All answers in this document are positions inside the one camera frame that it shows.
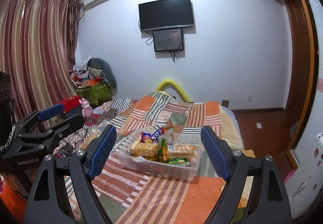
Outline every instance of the striped curtain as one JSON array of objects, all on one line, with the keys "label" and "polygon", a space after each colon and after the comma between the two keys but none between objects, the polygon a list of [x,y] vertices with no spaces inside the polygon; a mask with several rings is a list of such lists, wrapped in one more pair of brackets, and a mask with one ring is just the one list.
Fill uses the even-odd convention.
[{"label": "striped curtain", "polygon": [[17,120],[75,94],[68,73],[68,5],[0,0],[0,70],[10,74]]}]

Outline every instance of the pink figurine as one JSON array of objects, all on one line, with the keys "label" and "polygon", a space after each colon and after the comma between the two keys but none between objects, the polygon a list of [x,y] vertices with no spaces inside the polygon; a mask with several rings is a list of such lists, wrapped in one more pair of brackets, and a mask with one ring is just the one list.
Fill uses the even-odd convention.
[{"label": "pink figurine", "polygon": [[82,98],[82,100],[79,100],[80,104],[82,105],[82,114],[83,114],[83,117],[86,119],[86,120],[90,120],[91,117],[92,117],[92,114],[93,114],[93,110],[92,110],[92,107],[90,106],[90,103],[88,100]]}]

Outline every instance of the blanket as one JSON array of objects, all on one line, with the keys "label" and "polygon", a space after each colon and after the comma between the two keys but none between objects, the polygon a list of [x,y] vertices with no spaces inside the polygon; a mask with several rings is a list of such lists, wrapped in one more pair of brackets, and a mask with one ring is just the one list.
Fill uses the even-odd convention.
[{"label": "blanket", "polygon": [[[129,135],[138,128],[150,130],[174,127],[174,137],[188,143],[196,143],[204,125],[210,125],[219,138],[233,148],[244,151],[241,138],[230,118],[217,102],[184,103],[164,92],[154,92],[139,101],[121,99],[104,104],[104,112],[114,112],[112,119],[84,128],[92,132],[77,148],[86,148],[105,126],[117,129],[117,141],[101,175],[93,181],[93,187],[114,223],[204,223],[218,200],[225,182],[217,177],[210,159],[202,147],[200,167],[193,181],[164,178],[124,169],[115,156]],[[239,208],[246,206],[252,179],[248,178]],[[70,177],[66,179],[67,192],[76,219],[81,219]]]}]

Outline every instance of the metal bolt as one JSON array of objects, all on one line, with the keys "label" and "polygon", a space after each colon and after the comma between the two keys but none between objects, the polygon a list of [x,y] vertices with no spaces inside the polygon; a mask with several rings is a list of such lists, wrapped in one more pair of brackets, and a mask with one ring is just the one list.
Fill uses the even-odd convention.
[{"label": "metal bolt", "polygon": [[83,156],[84,153],[85,153],[85,151],[83,149],[79,149],[79,150],[76,151],[77,156]]},{"label": "metal bolt", "polygon": [[52,158],[53,158],[53,156],[52,156],[52,155],[47,155],[47,156],[45,156],[45,157],[44,157],[44,160],[49,161],[49,160],[51,160]]},{"label": "metal bolt", "polygon": [[266,155],[265,156],[265,159],[267,160],[267,161],[273,161],[274,159],[273,159],[273,157],[272,156],[270,156],[270,155]]},{"label": "metal bolt", "polygon": [[233,153],[235,156],[241,156],[241,154],[242,154],[242,152],[241,152],[240,150],[238,150],[238,149],[234,149],[234,150],[232,151],[232,153]]}]

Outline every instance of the wall-mounted tv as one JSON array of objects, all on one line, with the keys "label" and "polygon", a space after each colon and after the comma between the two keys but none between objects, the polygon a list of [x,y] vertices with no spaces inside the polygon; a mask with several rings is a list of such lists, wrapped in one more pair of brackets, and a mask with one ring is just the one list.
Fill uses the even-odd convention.
[{"label": "wall-mounted tv", "polygon": [[194,26],[191,0],[157,0],[139,4],[141,31]]}]

